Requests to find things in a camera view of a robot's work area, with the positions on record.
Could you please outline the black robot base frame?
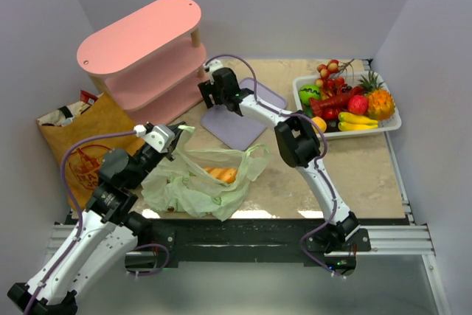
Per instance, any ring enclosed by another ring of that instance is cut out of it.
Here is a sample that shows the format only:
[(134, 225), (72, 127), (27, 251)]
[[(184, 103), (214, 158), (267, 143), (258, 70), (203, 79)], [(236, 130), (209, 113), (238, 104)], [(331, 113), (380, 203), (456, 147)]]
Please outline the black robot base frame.
[(139, 249), (125, 256), (129, 272), (148, 273), (185, 262), (303, 263), (343, 275), (352, 273), (356, 257), (371, 249), (367, 229), (341, 239), (336, 228), (319, 218), (151, 219)]

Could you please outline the red Chuba chips bag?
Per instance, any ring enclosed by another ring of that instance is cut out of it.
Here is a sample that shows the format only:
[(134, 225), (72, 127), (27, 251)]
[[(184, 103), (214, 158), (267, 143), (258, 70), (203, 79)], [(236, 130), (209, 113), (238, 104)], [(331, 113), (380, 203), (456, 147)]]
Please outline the red Chuba chips bag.
[(89, 105), (92, 106), (94, 105), (97, 101), (99, 100), (99, 97), (85, 91), (81, 90), (80, 91), (80, 101), (83, 105)]

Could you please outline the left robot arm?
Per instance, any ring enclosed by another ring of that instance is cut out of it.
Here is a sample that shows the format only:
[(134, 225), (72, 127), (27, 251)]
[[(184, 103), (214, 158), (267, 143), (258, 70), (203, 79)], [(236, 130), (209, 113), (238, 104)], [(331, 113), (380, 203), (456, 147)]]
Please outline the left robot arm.
[(173, 160), (182, 129), (147, 123), (132, 133), (143, 146), (134, 155), (121, 148), (104, 155), (98, 185), (74, 229), (34, 277), (8, 291), (24, 314), (76, 314), (85, 293), (151, 235), (151, 222), (131, 209), (138, 199), (133, 190), (161, 160)]

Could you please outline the toy baguette bread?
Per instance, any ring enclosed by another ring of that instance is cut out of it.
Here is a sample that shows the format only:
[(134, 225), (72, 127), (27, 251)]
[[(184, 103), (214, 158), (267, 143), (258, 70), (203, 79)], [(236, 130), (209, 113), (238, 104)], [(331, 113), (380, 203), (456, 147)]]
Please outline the toy baguette bread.
[(211, 175), (211, 177), (226, 184), (232, 184), (236, 180), (238, 172), (238, 169), (232, 167), (205, 167), (204, 169), (209, 175)]

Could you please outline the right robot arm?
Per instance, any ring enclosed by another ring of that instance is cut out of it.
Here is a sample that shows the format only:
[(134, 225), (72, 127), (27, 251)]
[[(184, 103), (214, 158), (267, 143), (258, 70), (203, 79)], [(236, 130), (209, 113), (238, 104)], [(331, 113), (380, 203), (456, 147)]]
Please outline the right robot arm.
[(300, 111), (290, 112), (268, 103), (257, 97), (254, 89), (242, 89), (228, 67), (205, 72), (209, 79), (198, 87), (206, 106), (223, 105), (230, 112), (271, 128), (282, 160), (308, 184), (321, 207), (324, 224), (307, 237), (318, 241), (327, 253), (347, 247), (360, 223), (327, 174), (313, 121)]

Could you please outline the brown Trader Joe's bag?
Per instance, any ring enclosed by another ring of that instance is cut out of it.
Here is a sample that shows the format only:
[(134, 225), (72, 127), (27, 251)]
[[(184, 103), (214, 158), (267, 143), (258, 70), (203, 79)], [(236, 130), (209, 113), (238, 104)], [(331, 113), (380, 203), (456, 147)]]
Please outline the brown Trader Joe's bag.
[[(77, 142), (98, 135), (132, 131), (135, 122), (107, 94), (101, 94), (92, 106), (81, 101), (62, 106), (37, 119), (44, 139), (58, 163)], [(67, 158), (67, 184), (83, 210), (99, 184), (98, 170), (104, 155), (114, 148), (123, 148), (130, 155), (142, 147), (144, 141), (135, 135), (98, 139), (83, 143)]]

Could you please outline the light green plastic bag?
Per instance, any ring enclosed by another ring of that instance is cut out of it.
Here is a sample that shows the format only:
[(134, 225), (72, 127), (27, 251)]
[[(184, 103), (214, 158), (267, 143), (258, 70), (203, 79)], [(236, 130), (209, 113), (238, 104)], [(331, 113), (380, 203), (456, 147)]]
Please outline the light green plastic bag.
[[(245, 199), (250, 184), (267, 168), (270, 150), (257, 144), (246, 151), (204, 148), (189, 149), (195, 128), (181, 125), (184, 131), (176, 149), (174, 160), (160, 162), (142, 182), (145, 203), (157, 212), (186, 212), (200, 218), (213, 215), (220, 221), (231, 217)], [(205, 167), (236, 168), (232, 184), (219, 181), (205, 171)]]

